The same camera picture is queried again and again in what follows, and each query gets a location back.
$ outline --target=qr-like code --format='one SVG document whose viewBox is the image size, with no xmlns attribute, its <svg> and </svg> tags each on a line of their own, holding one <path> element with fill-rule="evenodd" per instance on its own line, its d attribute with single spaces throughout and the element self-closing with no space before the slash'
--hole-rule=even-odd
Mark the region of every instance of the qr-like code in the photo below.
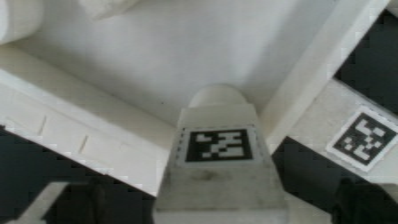
<svg viewBox="0 0 398 224">
<path fill-rule="evenodd" d="M 360 113 L 335 141 L 333 149 L 367 166 L 394 137 L 395 132 L 390 128 Z"/>
<path fill-rule="evenodd" d="M 189 132 L 186 162 L 250 159 L 246 129 Z"/>
</svg>

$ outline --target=plastic part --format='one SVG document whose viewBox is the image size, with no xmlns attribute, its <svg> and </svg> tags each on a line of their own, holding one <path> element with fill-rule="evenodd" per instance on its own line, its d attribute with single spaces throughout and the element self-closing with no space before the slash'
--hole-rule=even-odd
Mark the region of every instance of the plastic part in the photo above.
<svg viewBox="0 0 398 224">
<path fill-rule="evenodd" d="M 0 68 L 5 130 L 156 195 L 173 127 L 8 46 Z"/>
<path fill-rule="evenodd" d="M 212 85 L 195 94 L 189 107 L 241 103 L 246 101 L 236 89 L 227 85 Z"/>
<path fill-rule="evenodd" d="M 353 0 L 339 1 L 335 5 L 323 28 L 262 108 L 259 117 L 269 152 L 275 151 L 287 136 L 387 4 L 388 0 Z"/>
<path fill-rule="evenodd" d="M 177 122 L 156 224 L 285 224 L 284 192 L 255 110 L 230 87 L 196 93 Z"/>
<path fill-rule="evenodd" d="M 38 29 L 42 0 L 0 0 L 0 44 L 24 38 Z"/>
<path fill-rule="evenodd" d="M 120 14 L 136 2 L 138 0 L 79 0 L 92 19 L 104 19 Z"/>
</svg>

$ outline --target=white surface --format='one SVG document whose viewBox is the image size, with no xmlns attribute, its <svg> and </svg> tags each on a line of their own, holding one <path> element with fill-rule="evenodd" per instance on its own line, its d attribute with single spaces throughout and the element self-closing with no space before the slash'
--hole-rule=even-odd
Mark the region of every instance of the white surface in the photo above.
<svg viewBox="0 0 398 224">
<path fill-rule="evenodd" d="M 218 89 L 218 94 L 221 90 L 230 96 L 230 89 Z M 284 191 L 257 122 L 252 105 L 234 104 L 230 98 L 225 98 L 225 102 L 218 101 L 216 105 L 184 108 L 154 204 L 156 224 L 287 224 Z M 252 159 L 227 156 L 232 160 L 186 161 L 189 149 L 184 143 L 191 141 L 191 129 L 204 132 L 250 130 L 246 131 L 250 142 L 246 150 L 250 150 Z M 211 142 L 211 150 L 216 144 L 232 142 L 227 137 L 220 138 L 221 140 Z M 230 145 L 243 147 L 239 140 L 234 140 Z"/>
<path fill-rule="evenodd" d="M 260 112 L 264 139 L 271 152 L 305 113 L 387 3 L 387 0 L 349 0 L 337 3 Z"/>
<path fill-rule="evenodd" d="M 395 126 L 395 117 L 381 110 L 351 89 L 330 80 L 305 114 L 291 129 L 289 137 L 319 153 L 371 183 L 398 184 L 398 145 L 394 143 L 381 160 L 364 172 L 348 161 L 326 153 L 326 144 L 340 131 L 356 110 L 367 107 Z"/>
<path fill-rule="evenodd" d="M 120 14 L 138 0 L 77 0 L 92 19 L 104 19 Z"/>
<path fill-rule="evenodd" d="M 76 1 L 44 3 L 40 32 L 17 46 L 173 125 L 207 84 L 236 86 L 262 108 L 339 4 L 143 0 L 93 22 Z"/>
<path fill-rule="evenodd" d="M 38 29 L 42 0 L 0 0 L 0 44 L 26 37 Z"/>
<path fill-rule="evenodd" d="M 0 47 L 0 125 L 149 194 L 173 128 L 10 47 Z"/>
</svg>

